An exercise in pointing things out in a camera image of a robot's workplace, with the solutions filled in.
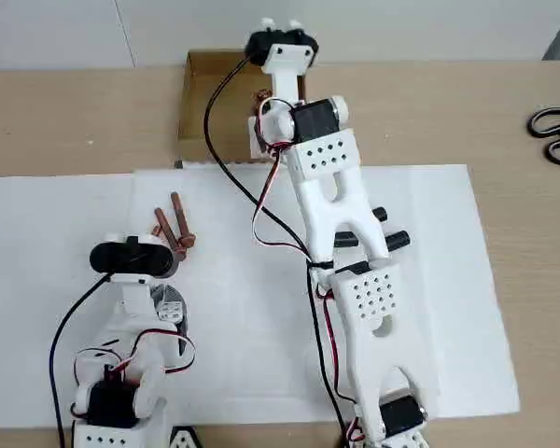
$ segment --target white 3d-printed robot arm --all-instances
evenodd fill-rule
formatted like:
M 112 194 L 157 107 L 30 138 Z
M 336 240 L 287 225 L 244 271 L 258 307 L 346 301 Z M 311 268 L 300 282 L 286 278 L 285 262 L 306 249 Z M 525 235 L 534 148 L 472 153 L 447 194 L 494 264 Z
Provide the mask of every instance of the white 3d-printed robot arm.
M 274 29 L 273 22 L 264 22 L 264 30 Z M 345 328 L 347 370 L 365 443 L 378 448 L 425 448 L 419 430 L 435 415 L 439 393 L 433 359 L 399 266 L 389 256 L 382 225 L 371 211 L 354 133 L 338 127 L 348 120 L 345 101 L 334 97 L 299 102 L 296 76 L 304 74 L 314 56 L 308 45 L 271 45 L 262 71 L 272 76 L 273 97 L 294 108 L 270 101 L 270 110 L 260 118 L 261 133 L 270 144 L 293 142 L 284 151 L 284 162 L 305 223 L 314 278 L 322 288 L 332 289 Z M 258 154 L 254 123 L 255 118 L 249 119 L 251 153 Z M 335 126 L 330 132 L 328 123 Z M 331 201 L 321 189 L 321 180 L 329 177 L 337 188 Z M 363 244 L 367 259 L 336 271 L 334 238 L 342 224 Z M 394 369 L 409 382 L 396 397 L 386 394 L 384 383 Z

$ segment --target black cable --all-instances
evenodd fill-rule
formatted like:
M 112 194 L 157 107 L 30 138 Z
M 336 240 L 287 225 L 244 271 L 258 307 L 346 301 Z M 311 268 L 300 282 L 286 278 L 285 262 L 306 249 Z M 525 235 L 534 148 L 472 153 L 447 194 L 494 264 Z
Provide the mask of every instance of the black cable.
M 326 372 L 326 361 L 324 359 L 324 349 L 321 344 L 321 335 L 319 334 L 319 320 L 317 319 L 317 311 L 315 310 L 315 299 L 312 287 L 311 272 L 309 271 L 309 266 L 307 266 L 307 294 L 309 295 L 309 305 L 311 306 L 311 317 L 314 320 L 314 333 L 315 333 L 315 344 L 317 345 L 317 353 L 319 355 L 319 369 L 321 370 L 321 377 L 324 381 L 324 386 L 326 387 L 326 392 L 328 392 L 329 400 L 332 403 L 334 412 L 336 412 L 336 420 L 338 420 L 338 425 L 340 425 L 341 434 L 341 445 L 346 448 L 349 447 L 348 440 L 346 439 L 346 426 L 344 424 L 343 414 L 340 412 L 338 407 L 338 402 L 332 393 L 332 388 L 329 385 L 328 373 Z
M 58 401 L 58 389 L 56 388 L 56 380 L 54 378 L 54 355 L 56 352 L 56 344 L 60 339 L 60 335 L 63 332 L 64 326 L 68 322 L 68 319 L 71 318 L 73 313 L 77 310 L 77 308 L 91 295 L 93 294 L 98 287 L 103 285 L 105 282 L 110 280 L 110 277 L 113 273 L 107 273 L 102 278 L 100 278 L 95 285 L 90 287 L 85 294 L 81 296 L 81 298 L 75 302 L 73 306 L 71 306 L 70 310 L 66 313 L 63 320 L 61 321 L 58 329 L 56 330 L 56 334 L 54 335 L 54 339 L 52 340 L 52 346 L 49 349 L 49 385 L 52 389 L 52 399 L 54 400 L 54 411 L 56 412 L 56 425 L 58 426 L 58 440 L 60 444 L 60 448 L 66 448 L 66 439 L 64 438 L 64 428 L 63 428 L 63 419 L 60 414 L 60 402 Z
M 258 204 L 257 198 L 255 196 L 253 196 L 251 194 L 251 192 L 231 173 L 231 171 L 228 169 L 228 167 L 224 164 L 224 161 L 222 161 L 222 159 L 218 156 L 218 154 L 216 153 L 216 150 L 214 149 L 214 145 L 212 144 L 212 139 L 211 139 L 210 134 L 209 134 L 209 116 L 211 114 L 212 107 L 214 106 L 214 103 L 216 102 L 216 99 L 222 93 L 222 91 L 226 88 L 228 83 L 231 82 L 232 79 L 241 70 L 243 70 L 243 67 L 245 67 L 245 65 L 248 62 L 249 62 L 249 56 L 246 56 L 243 60 L 241 60 L 226 75 L 226 77 L 224 77 L 224 79 L 222 79 L 220 81 L 220 83 L 218 84 L 218 86 L 214 90 L 214 93 L 212 93 L 212 96 L 210 97 L 209 102 L 207 103 L 207 107 L 205 108 L 205 113 L 203 114 L 203 135 L 205 137 L 205 143 L 207 144 L 207 148 L 209 149 L 210 154 L 212 155 L 212 157 L 214 158 L 214 160 L 216 161 L 216 163 L 218 164 L 220 169 L 224 172 L 224 174 L 228 177 L 228 179 L 230 179 L 231 182 L 236 187 L 238 187 L 238 189 L 249 199 L 249 201 L 251 201 L 254 205 L 257 205 Z M 265 213 L 273 222 L 275 222 L 280 227 L 282 227 L 282 229 L 287 231 L 287 233 L 292 237 L 292 239 L 295 241 L 295 243 L 301 248 L 301 250 L 305 254 L 307 254 L 307 255 L 309 254 L 309 251 L 307 250 L 307 246 L 303 243 L 303 241 L 301 240 L 299 235 L 297 235 L 297 233 L 294 232 L 294 230 L 292 230 L 288 226 L 288 224 L 286 224 L 286 222 L 284 222 L 282 219 L 277 217 L 274 213 L 272 213 L 266 207 L 263 207 L 261 209 L 261 211 L 263 213 Z

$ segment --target black plastic piece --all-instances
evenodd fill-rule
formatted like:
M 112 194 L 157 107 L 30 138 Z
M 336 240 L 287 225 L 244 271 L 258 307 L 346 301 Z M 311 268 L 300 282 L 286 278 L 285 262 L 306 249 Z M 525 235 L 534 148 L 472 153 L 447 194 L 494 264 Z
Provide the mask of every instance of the black plastic piece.
M 249 37 L 249 41 L 245 46 L 245 56 L 253 64 L 263 66 L 268 59 L 273 44 L 309 46 L 314 51 L 311 63 L 313 63 L 319 51 L 317 41 L 310 35 L 307 35 L 302 29 L 290 31 L 268 29 L 257 31 Z
M 90 254 L 91 267 L 98 273 L 144 273 L 166 275 L 174 266 L 172 251 L 163 245 L 138 243 L 131 236 L 126 243 L 101 243 Z
M 104 380 L 91 388 L 87 423 L 99 427 L 134 427 L 139 419 L 133 410 L 133 399 L 137 385 L 123 383 L 119 375 Z
M 423 424 L 425 417 L 412 395 L 395 399 L 380 406 L 386 438 L 396 436 Z
M 340 130 L 334 105 L 330 100 L 298 105 L 290 110 L 290 115 L 295 124 L 296 143 L 308 142 Z
M 406 231 L 397 231 L 385 238 L 388 252 L 394 252 L 411 243 L 411 237 Z M 342 249 L 345 247 L 357 247 L 358 238 L 351 231 L 337 231 L 334 238 L 334 247 Z
M 359 261 L 358 263 L 354 263 L 349 266 L 344 266 L 343 268 L 336 270 L 336 273 L 343 273 L 344 271 L 350 271 L 354 275 L 361 275 L 363 273 L 368 273 L 370 270 L 371 270 L 370 264 L 367 261 Z
M 394 252 L 401 247 L 411 243 L 411 237 L 406 231 L 397 231 L 391 235 L 386 236 L 385 243 L 388 246 L 388 252 Z
M 373 210 L 373 215 L 380 222 L 388 221 L 388 213 L 383 207 L 375 207 Z M 337 231 L 334 237 L 334 247 L 337 249 L 342 249 L 345 247 L 357 247 L 358 238 L 351 231 Z
M 373 215 L 377 218 L 380 222 L 388 221 L 388 212 L 386 212 L 385 208 L 383 207 L 375 207 L 373 210 Z
M 203 448 L 203 445 L 199 440 L 199 437 L 197 437 L 197 431 L 195 431 L 194 427 L 173 427 L 172 433 L 170 435 L 170 443 L 172 443 L 172 441 L 175 439 L 176 433 L 178 431 L 187 431 L 193 439 L 193 442 L 195 442 L 195 446 L 197 446 L 197 448 Z
M 317 263 L 307 261 L 307 268 L 334 269 L 334 260 L 331 259 L 330 261 L 319 261 Z
M 351 231 L 337 231 L 336 235 L 334 235 L 334 247 L 337 249 L 357 246 L 358 238 Z

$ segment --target hole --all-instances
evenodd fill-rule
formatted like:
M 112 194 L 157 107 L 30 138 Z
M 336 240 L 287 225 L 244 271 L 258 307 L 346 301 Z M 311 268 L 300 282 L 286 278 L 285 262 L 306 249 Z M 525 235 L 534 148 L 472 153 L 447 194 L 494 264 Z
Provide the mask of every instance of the hole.
M 382 318 L 382 325 L 373 331 L 373 336 L 376 338 L 384 338 L 392 333 L 394 329 L 394 322 L 391 315 L 385 315 Z

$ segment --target scissors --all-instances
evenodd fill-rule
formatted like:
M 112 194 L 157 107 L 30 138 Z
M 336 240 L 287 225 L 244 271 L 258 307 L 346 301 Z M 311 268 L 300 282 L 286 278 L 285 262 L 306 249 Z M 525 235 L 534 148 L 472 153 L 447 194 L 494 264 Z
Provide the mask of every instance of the scissors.
M 560 137 L 560 124 L 546 129 L 538 128 L 538 121 L 543 117 L 560 118 L 560 107 L 548 107 L 533 114 L 526 123 L 527 131 L 536 138 L 547 138 L 555 135 Z M 560 165 L 558 149 L 560 149 L 560 138 L 546 145 L 543 149 L 543 155 L 548 161 Z

